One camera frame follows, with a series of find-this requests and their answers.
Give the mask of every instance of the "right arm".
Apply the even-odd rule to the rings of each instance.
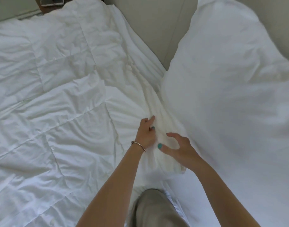
[[[176,133],[167,133],[167,136],[175,138],[180,148],[170,149],[163,144],[158,148],[196,174],[222,227],[260,227],[217,172],[197,154],[187,137]]]

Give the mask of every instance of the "left hand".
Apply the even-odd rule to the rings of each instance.
[[[151,119],[142,119],[138,128],[135,142],[140,143],[144,149],[152,146],[156,141],[155,127],[151,127],[155,120],[155,116]]]

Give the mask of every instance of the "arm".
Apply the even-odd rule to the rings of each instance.
[[[142,119],[135,141],[144,148],[153,145],[154,127],[150,128],[155,117]],[[77,227],[115,227],[124,226],[133,184],[143,149],[133,144],[127,150],[120,164],[98,191],[77,223]]]
[[[167,133],[167,136],[174,137],[180,149],[170,149],[163,144],[158,148],[196,174],[222,227],[260,227],[216,171],[197,154],[188,138],[176,133]]]

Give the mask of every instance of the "hand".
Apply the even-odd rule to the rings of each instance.
[[[177,150],[171,149],[168,146],[160,143],[158,144],[158,149],[160,149],[163,153],[172,156],[181,165],[191,170],[194,166],[194,163],[197,163],[198,161],[203,161],[203,159],[192,147],[187,137],[182,137],[180,134],[177,133],[167,133],[166,135],[175,138],[180,148]]]
[[[154,120],[155,116],[152,116],[151,119],[142,119],[140,122],[135,142],[141,144],[144,149],[147,149],[156,142],[155,127],[150,128]]]

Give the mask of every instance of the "left arm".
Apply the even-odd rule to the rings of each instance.
[[[155,117],[142,119],[135,141],[144,148],[153,145],[155,129],[150,126]],[[120,164],[98,191],[76,227],[124,226],[130,203],[133,184],[143,149],[133,144],[127,150]]]

